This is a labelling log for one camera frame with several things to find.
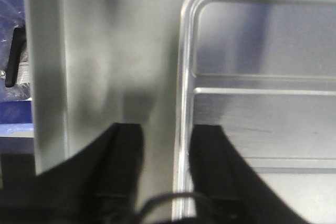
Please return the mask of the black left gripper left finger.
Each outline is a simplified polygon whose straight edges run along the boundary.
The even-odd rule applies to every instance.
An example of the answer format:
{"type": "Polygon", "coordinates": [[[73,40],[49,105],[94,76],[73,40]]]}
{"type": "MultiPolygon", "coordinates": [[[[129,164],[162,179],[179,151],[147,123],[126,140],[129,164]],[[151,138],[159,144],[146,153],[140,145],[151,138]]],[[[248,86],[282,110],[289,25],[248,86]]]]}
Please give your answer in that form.
{"type": "Polygon", "coordinates": [[[1,190],[1,223],[109,223],[131,216],[144,153],[139,124],[115,123],[73,157],[1,190]]]}

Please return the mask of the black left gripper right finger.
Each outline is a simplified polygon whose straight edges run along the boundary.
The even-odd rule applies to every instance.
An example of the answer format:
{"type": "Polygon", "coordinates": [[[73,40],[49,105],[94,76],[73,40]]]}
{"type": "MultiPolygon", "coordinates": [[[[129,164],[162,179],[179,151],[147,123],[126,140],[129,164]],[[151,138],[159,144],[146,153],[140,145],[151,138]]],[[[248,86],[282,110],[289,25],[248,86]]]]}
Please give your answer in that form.
{"type": "Polygon", "coordinates": [[[195,125],[188,158],[194,190],[219,213],[197,204],[199,216],[220,223],[306,223],[247,164],[220,126],[195,125]]]}

